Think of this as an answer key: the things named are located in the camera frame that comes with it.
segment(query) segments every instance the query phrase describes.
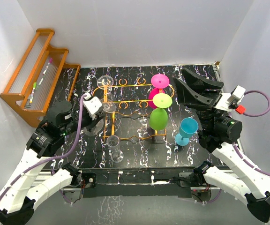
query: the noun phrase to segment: wooden rack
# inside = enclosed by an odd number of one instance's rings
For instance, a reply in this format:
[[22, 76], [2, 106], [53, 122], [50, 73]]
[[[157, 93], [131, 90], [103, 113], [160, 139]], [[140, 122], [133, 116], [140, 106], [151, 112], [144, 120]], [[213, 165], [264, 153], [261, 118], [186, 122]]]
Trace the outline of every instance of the wooden rack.
[[[34, 38], [9, 83], [3, 93], [0, 94], [0, 97], [34, 128], [38, 126], [40, 119], [46, 115], [62, 69], [76, 69], [74, 81], [67, 98], [67, 101], [70, 101], [81, 67], [79, 64], [65, 63], [68, 49], [56, 48], [50, 45], [54, 34], [55, 32], [52, 29], [36, 30]], [[52, 63], [43, 77], [43, 71], [51, 58]], [[38, 84], [42, 78], [44, 79], [36, 89], [33, 101], [30, 104], [29, 96], [33, 89], [33, 83], [37, 82]]]

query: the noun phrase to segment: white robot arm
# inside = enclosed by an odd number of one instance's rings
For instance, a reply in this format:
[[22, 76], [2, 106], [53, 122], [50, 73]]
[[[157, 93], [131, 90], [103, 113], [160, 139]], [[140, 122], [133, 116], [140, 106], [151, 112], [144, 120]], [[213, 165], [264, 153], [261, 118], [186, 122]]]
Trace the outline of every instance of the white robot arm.
[[0, 191], [0, 222], [3, 225], [26, 224], [43, 201], [64, 187], [81, 182], [79, 169], [68, 163], [52, 177], [31, 188], [39, 172], [64, 144], [64, 137], [77, 130], [78, 121], [82, 128], [91, 131], [105, 116], [97, 97], [85, 93], [83, 99], [80, 115], [78, 110], [72, 110], [70, 102], [56, 102], [32, 134], [22, 159]]
[[223, 93], [223, 82], [210, 81], [188, 69], [182, 69], [185, 82], [174, 78], [178, 102], [196, 109], [202, 129], [198, 131], [199, 143], [209, 153], [223, 161], [239, 179], [220, 171], [209, 162], [194, 169], [196, 181], [215, 185], [247, 205], [249, 211], [262, 222], [270, 220], [270, 177], [244, 154], [232, 146], [242, 131], [242, 123], [229, 116], [235, 110], [243, 114], [239, 103], [245, 89], [237, 86], [232, 93]]

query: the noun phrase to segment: marker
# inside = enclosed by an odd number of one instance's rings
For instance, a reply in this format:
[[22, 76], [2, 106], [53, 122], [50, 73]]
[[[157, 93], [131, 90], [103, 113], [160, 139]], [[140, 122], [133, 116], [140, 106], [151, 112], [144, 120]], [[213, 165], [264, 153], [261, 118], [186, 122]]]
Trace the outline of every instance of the marker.
[[34, 96], [35, 88], [36, 88], [36, 82], [33, 83], [33, 89], [32, 89], [32, 93], [31, 93], [31, 97], [30, 97], [30, 104], [31, 104], [32, 101], [33, 101], [33, 96]]
[[[45, 67], [45, 70], [44, 70], [43, 73], [42, 73], [42, 76], [45, 75], [45, 73], [46, 73], [47, 69], [49, 68], [49, 65], [52, 63], [52, 61], [53, 61], [53, 59], [50, 58], [49, 62], [47, 63], [47, 66]], [[39, 82], [37, 88], [39, 88], [39, 86], [41, 85], [41, 82], [42, 82], [42, 81], [43, 81], [43, 77], [41, 78], [41, 80], [40, 80], [40, 82]]]

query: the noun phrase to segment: black marble table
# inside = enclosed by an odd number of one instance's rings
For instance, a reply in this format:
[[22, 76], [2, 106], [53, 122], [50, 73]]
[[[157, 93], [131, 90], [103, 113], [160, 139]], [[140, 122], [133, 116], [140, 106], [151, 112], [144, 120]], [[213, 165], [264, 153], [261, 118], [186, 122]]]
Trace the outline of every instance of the black marble table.
[[[146, 84], [150, 84], [153, 75], [161, 73], [165, 74], [170, 79], [170, 84], [174, 87], [173, 78], [177, 77], [183, 80], [180, 70], [186, 67], [201, 76], [205, 76], [211, 80], [216, 79], [216, 74], [213, 65], [185, 65], [185, 66], [158, 66], [158, 67], [101, 67], [101, 68], [82, 68], [77, 78], [74, 94], [71, 99], [73, 107], [79, 107], [80, 97], [83, 93], [93, 91], [97, 88], [97, 79], [103, 75], [109, 75], [114, 80], [114, 85], [119, 85], [119, 80], [124, 84], [125, 80], [128, 85], [137, 84], [137, 80], [142, 83], [144, 79]], [[72, 83], [75, 71], [66, 69], [63, 71], [63, 76], [59, 80], [53, 101], [67, 98], [69, 88]], [[111, 93], [118, 101], [126, 100], [145, 100], [148, 98], [152, 86], [143, 87], [112, 87]], [[166, 93], [171, 95], [172, 89], [166, 88]], [[98, 89], [94, 93], [95, 96], [102, 98], [103, 91]], [[172, 98], [173, 104], [166, 109], [169, 120], [166, 127], [166, 138], [157, 136], [146, 140], [132, 138], [131, 140], [121, 140], [120, 149], [124, 153], [124, 159], [120, 163], [114, 163], [110, 158], [110, 151], [104, 140], [104, 128], [95, 137], [86, 136], [81, 132], [78, 145], [73, 154], [68, 158], [53, 162], [47, 165], [46, 168], [52, 166], [55, 169], [59, 168], [66, 162], [73, 162], [80, 168], [143, 168], [143, 167], [184, 167], [198, 166], [204, 160], [211, 161], [214, 165], [222, 165], [219, 159], [209, 154], [197, 142], [197, 135], [190, 139], [189, 145], [185, 147], [178, 146], [174, 137], [178, 134], [180, 121], [186, 117], [198, 119], [196, 114], [190, 109], [179, 105], [176, 93]], [[139, 102], [129, 103], [128, 108], [117, 108], [121, 114], [149, 114], [152, 108], [139, 106]], [[115, 134], [119, 137], [130, 137], [133, 135], [139, 137], [147, 137], [153, 134], [153, 130], [149, 127], [149, 117], [142, 117], [133, 114], [131, 117], [123, 117], [116, 114], [115, 117]], [[106, 119], [108, 124], [106, 135], [111, 135], [111, 122], [109, 114]], [[75, 134], [69, 135], [66, 138], [65, 145], [57, 152], [57, 155], [65, 154], [69, 151]]]

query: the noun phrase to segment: purple cable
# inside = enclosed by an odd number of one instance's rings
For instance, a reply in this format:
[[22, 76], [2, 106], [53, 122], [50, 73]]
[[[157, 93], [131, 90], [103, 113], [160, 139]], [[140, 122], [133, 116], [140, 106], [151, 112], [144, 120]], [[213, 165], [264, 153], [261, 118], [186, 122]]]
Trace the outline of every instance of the purple cable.
[[[235, 150], [235, 152], [237, 153], [237, 155], [238, 155], [241, 159], [243, 159], [243, 156], [242, 156], [242, 154], [240, 153], [239, 148], [238, 148], [235, 144], [233, 144], [233, 147], [234, 147], [234, 150]], [[249, 167], [251, 167], [252, 169], [254, 168], [254, 166], [253, 166], [252, 164], [250, 164], [247, 160], [244, 159], [243, 162], [245, 162], [245, 163], [246, 163]], [[267, 175], [267, 176], [270, 177], [270, 173], [268, 173], [268, 172], [262, 171], [262, 170], [260, 170], [259, 168], [255, 168], [255, 170], [256, 170], [257, 172], [263, 173], [263, 174], [265, 174], [265, 175]]]
[[248, 113], [244, 112], [243, 115], [249, 116], [249, 117], [258, 117], [258, 116], [263, 116], [263, 115], [267, 114], [270, 111], [270, 97], [266, 93], [259, 91], [259, 90], [249, 90], [249, 91], [246, 91], [244, 94], [247, 95], [249, 93], [262, 94], [267, 99], [268, 106], [267, 106], [267, 109], [264, 112], [262, 112], [261, 114], [252, 115], [252, 114], [248, 114]]
[[[75, 147], [77, 146], [78, 144], [78, 141], [79, 141], [79, 136], [80, 136], [80, 132], [81, 132], [81, 123], [82, 123], [82, 113], [83, 113], [83, 99], [84, 99], [84, 95], [81, 96], [81, 99], [80, 99], [80, 112], [79, 112], [79, 120], [78, 120], [78, 128], [77, 128], [77, 133], [76, 133], [76, 136], [75, 136], [75, 141], [74, 141], [74, 144], [73, 146], [70, 148], [70, 150], [62, 155], [62, 156], [54, 156], [54, 157], [51, 157], [51, 158], [47, 158], [39, 163], [36, 163], [34, 164], [33, 166], [29, 167], [28, 169], [26, 169], [25, 171], [23, 171], [22, 173], [27, 173], [29, 172], [30, 170], [34, 169], [35, 167], [39, 166], [39, 165], [42, 165], [44, 163], [48, 163], [52, 160], [57, 160], [57, 159], [62, 159], [62, 158], [66, 158], [67, 156], [69, 156], [73, 150], [75, 149]], [[21, 178], [21, 174], [19, 174], [11, 183], [10, 183], [10, 186], [14, 185], [20, 178]], [[4, 197], [4, 195], [7, 193], [7, 191], [10, 189], [10, 187], [7, 187], [3, 193], [1, 194], [0, 196], [0, 201], [2, 200], [2, 198]]]
[[221, 194], [221, 189], [219, 190], [217, 196], [216, 196], [215, 198], [213, 198], [212, 200], [210, 200], [209, 202], [207, 202], [207, 204], [208, 204], [208, 203], [212, 203], [212, 202], [214, 202], [215, 200], [217, 200], [218, 197], [220, 196], [220, 194]]

